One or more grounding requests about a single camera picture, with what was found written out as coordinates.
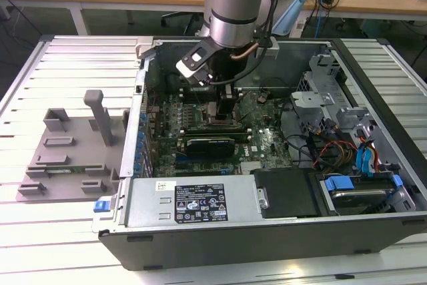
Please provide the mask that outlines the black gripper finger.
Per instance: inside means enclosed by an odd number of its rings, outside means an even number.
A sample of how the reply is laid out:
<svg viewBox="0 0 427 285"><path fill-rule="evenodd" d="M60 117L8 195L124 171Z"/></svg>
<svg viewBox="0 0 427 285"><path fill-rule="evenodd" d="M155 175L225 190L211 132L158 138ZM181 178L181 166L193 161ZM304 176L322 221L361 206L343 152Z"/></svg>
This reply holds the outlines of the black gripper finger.
<svg viewBox="0 0 427 285"><path fill-rule="evenodd" d="M237 97L233 94L220 94L216 101L216 116L217 120L225 120L234 110Z"/></svg>

